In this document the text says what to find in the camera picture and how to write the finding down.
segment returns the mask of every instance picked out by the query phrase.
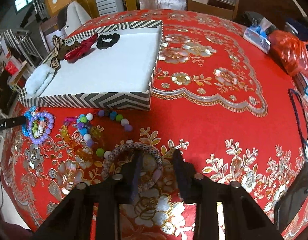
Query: clear plastic bag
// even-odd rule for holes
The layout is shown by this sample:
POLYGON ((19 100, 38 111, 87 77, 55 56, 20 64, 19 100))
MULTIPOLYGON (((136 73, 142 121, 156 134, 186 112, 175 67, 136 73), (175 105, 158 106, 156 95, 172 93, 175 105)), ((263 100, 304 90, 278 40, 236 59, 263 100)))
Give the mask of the clear plastic bag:
POLYGON ((295 35, 279 30, 270 34, 268 40, 270 53, 280 60, 290 76, 301 72, 308 79, 308 41, 300 41, 295 35))

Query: striped box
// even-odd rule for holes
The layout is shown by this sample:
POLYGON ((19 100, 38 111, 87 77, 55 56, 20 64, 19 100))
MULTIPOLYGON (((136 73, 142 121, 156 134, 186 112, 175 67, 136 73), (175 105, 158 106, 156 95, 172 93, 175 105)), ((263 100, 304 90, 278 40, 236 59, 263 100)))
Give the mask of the striped box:
MULTIPOLYGON (((163 40, 163 22, 161 20, 134 21, 112 24, 95 28, 86 32, 79 33, 65 40, 66 44, 87 38, 95 33, 107 33, 117 30, 135 28, 161 28, 163 40)), ((155 64, 151 72, 148 89, 145 92, 108 92, 108 93, 81 93, 66 94, 55 96, 44 96, 36 98, 26 98, 26 90, 22 89, 18 101, 25 107, 79 107, 79 108, 110 108, 110 109, 138 109, 150 110, 150 100, 153 90, 153 80, 158 62, 160 49, 158 50, 155 64)), ((52 52, 43 60, 42 63, 50 64, 52 52)))

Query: floral tablecloth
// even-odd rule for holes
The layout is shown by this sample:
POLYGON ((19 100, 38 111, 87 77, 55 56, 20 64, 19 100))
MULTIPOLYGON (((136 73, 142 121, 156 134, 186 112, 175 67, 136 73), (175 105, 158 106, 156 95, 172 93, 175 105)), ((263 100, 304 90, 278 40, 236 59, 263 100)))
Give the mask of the floral tablecloth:
MULTIPOLYGON (((156 147, 164 160, 157 184, 139 193, 133 205, 121 206, 123 239, 192 239, 195 205, 184 204, 178 195, 170 160, 175 149, 180 149, 185 161, 213 181, 239 181, 273 221, 275 203, 304 162, 287 94, 288 88, 294 88, 292 79, 269 56, 242 38, 244 27, 210 15, 173 10, 129 11, 93 19, 73 35, 143 19, 161 19, 164 23, 151 110, 118 111, 134 127, 131 133, 108 119, 92 121, 98 146, 105 150, 132 139, 156 147)), ((14 115, 25 110, 18 104, 14 115)), ((49 140, 34 147, 16 127, 7 135, 2 160, 4 188, 33 230, 75 184, 102 181, 103 159, 93 154, 95 149, 84 144, 73 126, 62 126, 65 117, 95 109, 42 110, 56 117, 49 140)), ((126 153, 112 165, 111 172, 120 172, 130 158, 126 153)), ((154 160, 145 156, 143 168, 142 180, 146 181, 155 169, 154 160)), ((220 237, 224 239, 220 203, 218 211, 220 237)), ((308 198, 283 232, 284 238, 293 239, 307 224, 308 198)))

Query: braided rope bracelet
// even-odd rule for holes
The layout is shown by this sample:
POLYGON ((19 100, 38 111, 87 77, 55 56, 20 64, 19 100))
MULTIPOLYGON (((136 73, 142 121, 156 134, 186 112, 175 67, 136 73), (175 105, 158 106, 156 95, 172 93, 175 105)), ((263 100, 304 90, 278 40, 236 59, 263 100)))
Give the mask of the braided rope bracelet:
POLYGON ((153 172, 152 178, 141 185, 138 186, 138 192, 145 191, 147 189, 150 189, 153 187, 156 183, 156 181, 159 179, 159 177, 162 174, 163 171, 163 159, 161 155, 159 154, 158 150, 154 148, 153 146, 147 145, 145 143, 140 143, 140 142, 131 142, 131 143, 126 143, 123 145, 120 145, 116 147, 111 154, 108 156, 107 159, 104 160, 104 166, 103 170, 101 172, 102 178, 105 180, 109 177, 109 171, 110 167, 112 166, 112 163, 114 160, 123 152, 128 151, 128 150, 140 150, 143 151, 144 153, 148 153, 152 155, 156 161, 157 164, 157 169, 156 171, 153 172))

